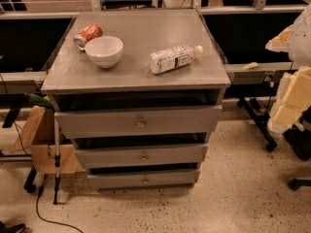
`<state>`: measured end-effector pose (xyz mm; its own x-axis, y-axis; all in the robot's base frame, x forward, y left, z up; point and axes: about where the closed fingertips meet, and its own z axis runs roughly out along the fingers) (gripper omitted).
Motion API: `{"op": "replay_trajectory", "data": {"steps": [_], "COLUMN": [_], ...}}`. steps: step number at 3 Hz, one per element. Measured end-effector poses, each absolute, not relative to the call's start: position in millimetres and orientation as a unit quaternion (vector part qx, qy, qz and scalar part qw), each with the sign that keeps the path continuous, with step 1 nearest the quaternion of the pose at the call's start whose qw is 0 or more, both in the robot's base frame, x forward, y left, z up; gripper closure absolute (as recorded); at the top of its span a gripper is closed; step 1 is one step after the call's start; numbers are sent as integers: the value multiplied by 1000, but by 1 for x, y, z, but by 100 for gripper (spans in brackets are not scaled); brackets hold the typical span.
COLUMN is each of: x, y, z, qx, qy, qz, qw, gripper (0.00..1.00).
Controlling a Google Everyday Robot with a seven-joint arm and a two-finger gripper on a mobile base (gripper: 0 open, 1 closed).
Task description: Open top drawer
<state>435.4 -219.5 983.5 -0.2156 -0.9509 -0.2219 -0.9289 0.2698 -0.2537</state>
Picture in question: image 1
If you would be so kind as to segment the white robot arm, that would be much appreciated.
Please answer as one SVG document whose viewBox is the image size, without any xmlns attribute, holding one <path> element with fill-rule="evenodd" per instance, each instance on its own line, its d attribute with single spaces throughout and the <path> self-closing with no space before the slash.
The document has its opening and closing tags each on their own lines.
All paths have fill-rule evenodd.
<svg viewBox="0 0 311 233">
<path fill-rule="evenodd" d="M 286 52 L 290 61 L 299 65 L 293 75 L 283 75 L 277 90 L 277 100 L 270 111 L 268 129 L 284 133 L 297 124 L 311 106 L 311 5 L 292 25 L 269 40 L 265 48 Z"/>
</svg>

